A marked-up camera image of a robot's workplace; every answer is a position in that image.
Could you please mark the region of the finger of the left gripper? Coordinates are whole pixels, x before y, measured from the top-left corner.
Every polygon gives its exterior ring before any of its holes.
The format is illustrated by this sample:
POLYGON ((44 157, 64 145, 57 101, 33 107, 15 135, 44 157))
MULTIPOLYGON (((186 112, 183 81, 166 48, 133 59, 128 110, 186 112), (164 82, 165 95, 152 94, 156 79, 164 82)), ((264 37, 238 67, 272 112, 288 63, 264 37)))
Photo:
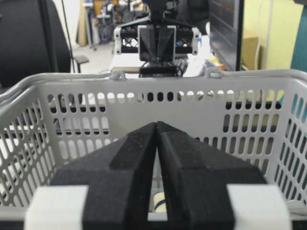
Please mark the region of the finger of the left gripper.
POLYGON ((174 60, 176 29, 174 25, 162 25, 159 28, 157 46, 157 60, 159 62, 171 62, 174 60))
POLYGON ((138 53, 141 61, 160 61, 153 24, 138 26, 138 53))

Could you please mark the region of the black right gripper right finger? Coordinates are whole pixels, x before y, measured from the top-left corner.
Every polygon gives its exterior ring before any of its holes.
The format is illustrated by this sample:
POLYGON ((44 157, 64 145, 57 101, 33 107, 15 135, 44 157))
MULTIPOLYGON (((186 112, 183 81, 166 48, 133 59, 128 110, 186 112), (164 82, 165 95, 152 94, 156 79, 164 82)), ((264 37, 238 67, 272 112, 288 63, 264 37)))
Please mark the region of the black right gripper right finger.
POLYGON ((290 230, 278 186, 254 165, 159 121, 168 219, 190 230, 290 230))

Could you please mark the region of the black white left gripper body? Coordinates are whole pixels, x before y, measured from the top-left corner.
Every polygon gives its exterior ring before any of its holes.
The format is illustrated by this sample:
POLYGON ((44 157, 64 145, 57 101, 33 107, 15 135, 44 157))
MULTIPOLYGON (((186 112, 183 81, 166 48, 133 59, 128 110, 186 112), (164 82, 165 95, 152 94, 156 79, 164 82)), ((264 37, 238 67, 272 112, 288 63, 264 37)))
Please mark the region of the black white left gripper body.
POLYGON ((135 21, 121 24, 114 30, 116 54, 138 53, 138 26, 153 24, 155 26, 156 40, 158 41, 159 28, 162 25, 174 25, 176 29, 176 54, 198 53, 198 39, 200 31, 190 24, 173 20, 171 18, 140 18, 135 21))

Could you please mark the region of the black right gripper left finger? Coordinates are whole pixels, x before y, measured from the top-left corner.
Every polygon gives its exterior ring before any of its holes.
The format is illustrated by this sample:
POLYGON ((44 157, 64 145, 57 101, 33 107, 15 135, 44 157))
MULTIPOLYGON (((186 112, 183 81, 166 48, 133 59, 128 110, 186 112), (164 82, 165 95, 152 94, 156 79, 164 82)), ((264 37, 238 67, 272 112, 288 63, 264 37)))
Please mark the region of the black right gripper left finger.
POLYGON ((157 124, 57 168, 35 191, 27 230, 130 230, 148 219, 157 124))

